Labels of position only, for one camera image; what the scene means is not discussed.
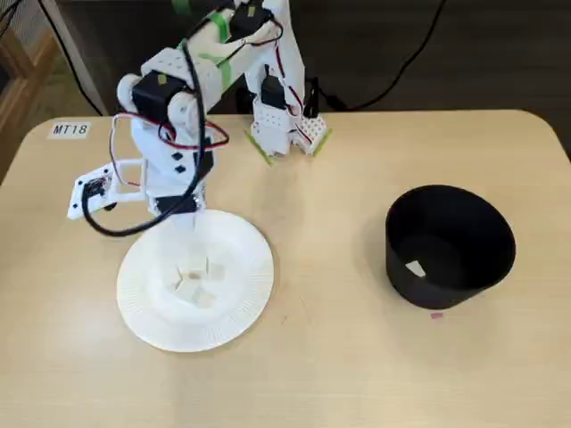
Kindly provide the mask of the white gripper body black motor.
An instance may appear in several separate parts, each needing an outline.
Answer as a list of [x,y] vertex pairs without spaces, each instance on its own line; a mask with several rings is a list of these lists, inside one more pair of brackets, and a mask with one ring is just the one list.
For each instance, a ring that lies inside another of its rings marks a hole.
[[[149,210],[155,215],[162,214],[175,205],[185,191],[186,185],[151,185],[149,187]],[[205,208],[205,185],[198,185],[192,195],[174,213],[195,213]]]

